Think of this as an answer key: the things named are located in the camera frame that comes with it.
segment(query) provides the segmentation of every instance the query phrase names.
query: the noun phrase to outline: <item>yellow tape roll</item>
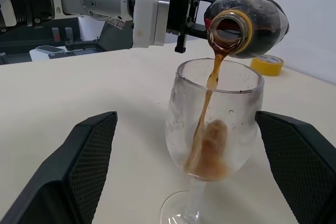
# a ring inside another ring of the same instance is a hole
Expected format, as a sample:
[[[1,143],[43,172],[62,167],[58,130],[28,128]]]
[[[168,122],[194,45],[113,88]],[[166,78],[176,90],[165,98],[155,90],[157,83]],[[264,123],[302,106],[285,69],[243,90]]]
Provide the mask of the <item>yellow tape roll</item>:
[[[272,55],[262,55],[252,59],[250,67],[263,76],[278,76],[284,61]]]

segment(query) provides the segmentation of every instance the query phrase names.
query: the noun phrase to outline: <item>black device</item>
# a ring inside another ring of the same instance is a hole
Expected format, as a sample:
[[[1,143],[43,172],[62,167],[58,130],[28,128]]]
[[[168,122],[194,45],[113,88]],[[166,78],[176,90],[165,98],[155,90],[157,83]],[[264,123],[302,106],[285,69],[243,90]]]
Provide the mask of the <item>black device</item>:
[[[60,53],[60,52],[64,52],[64,49],[61,49],[61,48],[58,48],[58,47],[53,47],[53,46],[48,46],[48,45],[39,46],[35,49],[36,49],[36,51],[44,52],[46,54],[57,54],[57,53]]]
[[[120,29],[109,22],[105,22],[97,42],[93,41],[93,43],[90,43],[90,41],[83,41],[67,44],[67,48],[78,49],[82,47],[83,50],[49,54],[49,58],[58,59],[71,56],[95,54],[97,52],[130,49],[133,45],[132,22],[125,22],[123,29]]]
[[[336,223],[336,149],[312,125],[259,111],[271,171],[300,224]]]
[[[61,41],[54,40],[53,27],[59,28]],[[66,27],[72,28],[74,40],[80,40],[78,18],[54,19],[43,24],[43,27],[40,28],[19,26],[6,33],[0,31],[0,52],[6,53],[8,57],[6,64],[31,61],[29,51],[38,46],[64,46]],[[26,54],[23,59],[20,57],[22,54]]]
[[[77,124],[32,176],[0,224],[90,224],[110,162],[117,113]]]

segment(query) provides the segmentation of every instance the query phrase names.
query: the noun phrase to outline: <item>black mesh pad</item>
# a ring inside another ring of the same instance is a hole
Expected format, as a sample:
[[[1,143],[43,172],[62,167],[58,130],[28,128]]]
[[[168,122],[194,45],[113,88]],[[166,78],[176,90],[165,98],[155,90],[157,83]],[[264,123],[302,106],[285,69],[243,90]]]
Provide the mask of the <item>black mesh pad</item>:
[[[32,176],[0,224],[90,224],[108,172],[117,113],[77,124]]]
[[[335,222],[336,150],[310,124],[257,112],[271,171],[300,224]]]

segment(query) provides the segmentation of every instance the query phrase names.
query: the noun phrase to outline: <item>wine glass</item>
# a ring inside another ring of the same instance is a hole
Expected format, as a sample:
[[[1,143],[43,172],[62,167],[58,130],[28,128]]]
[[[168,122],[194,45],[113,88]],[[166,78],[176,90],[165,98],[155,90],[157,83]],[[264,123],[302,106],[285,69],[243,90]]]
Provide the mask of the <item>wine glass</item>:
[[[191,184],[189,192],[175,193],[164,202],[161,224],[202,223],[199,207],[206,183],[238,171],[251,154],[264,79],[255,70],[233,61],[222,62],[200,141],[194,142],[213,67],[214,59],[207,58],[187,61],[177,69],[165,136],[174,163],[191,176]]]

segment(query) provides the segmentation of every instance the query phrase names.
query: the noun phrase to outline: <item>bottle neck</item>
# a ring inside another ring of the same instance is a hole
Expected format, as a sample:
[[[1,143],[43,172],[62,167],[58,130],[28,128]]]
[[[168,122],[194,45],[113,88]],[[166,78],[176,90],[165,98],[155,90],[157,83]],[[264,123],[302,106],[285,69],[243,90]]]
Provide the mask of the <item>bottle neck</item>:
[[[252,37],[252,24],[248,16],[239,10],[225,10],[211,22],[208,41],[219,50],[236,54],[244,50]]]

